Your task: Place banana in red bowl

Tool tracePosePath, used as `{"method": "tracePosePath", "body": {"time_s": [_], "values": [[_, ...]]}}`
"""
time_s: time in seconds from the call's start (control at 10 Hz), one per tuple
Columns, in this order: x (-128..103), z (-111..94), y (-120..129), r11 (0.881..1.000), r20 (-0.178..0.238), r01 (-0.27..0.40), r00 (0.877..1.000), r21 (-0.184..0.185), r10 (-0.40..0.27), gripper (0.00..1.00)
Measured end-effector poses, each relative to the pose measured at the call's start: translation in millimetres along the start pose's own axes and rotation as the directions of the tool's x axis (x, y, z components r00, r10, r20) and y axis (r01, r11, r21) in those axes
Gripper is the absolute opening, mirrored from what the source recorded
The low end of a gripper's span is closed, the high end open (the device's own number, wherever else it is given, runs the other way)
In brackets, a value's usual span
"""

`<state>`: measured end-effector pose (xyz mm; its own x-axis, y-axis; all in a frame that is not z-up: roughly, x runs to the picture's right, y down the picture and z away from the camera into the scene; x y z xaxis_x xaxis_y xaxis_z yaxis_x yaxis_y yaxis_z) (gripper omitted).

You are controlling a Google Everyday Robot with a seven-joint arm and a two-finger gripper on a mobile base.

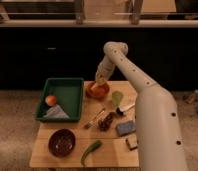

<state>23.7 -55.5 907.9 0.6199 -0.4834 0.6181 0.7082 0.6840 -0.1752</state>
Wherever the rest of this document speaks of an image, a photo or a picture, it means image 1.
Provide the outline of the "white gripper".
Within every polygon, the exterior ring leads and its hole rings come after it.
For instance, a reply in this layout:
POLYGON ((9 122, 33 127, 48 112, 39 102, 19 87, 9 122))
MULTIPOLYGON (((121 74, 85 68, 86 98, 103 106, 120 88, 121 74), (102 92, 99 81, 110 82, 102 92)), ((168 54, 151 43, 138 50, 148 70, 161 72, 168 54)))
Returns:
POLYGON ((115 70, 115 64, 112 63, 109 59, 103 59, 98 67, 95 74, 95 80, 97 82, 106 82, 112 76, 115 70))

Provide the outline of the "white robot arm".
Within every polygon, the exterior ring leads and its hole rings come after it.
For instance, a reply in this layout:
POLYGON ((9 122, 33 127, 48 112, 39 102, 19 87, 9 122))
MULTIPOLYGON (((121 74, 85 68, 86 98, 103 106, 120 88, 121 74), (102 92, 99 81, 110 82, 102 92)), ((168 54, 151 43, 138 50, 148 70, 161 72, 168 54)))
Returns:
POLYGON ((126 43, 106 42, 103 52, 95 80, 107 81, 118 67, 137 92, 135 122, 141 171, 188 171, 173 95, 126 57, 126 43))

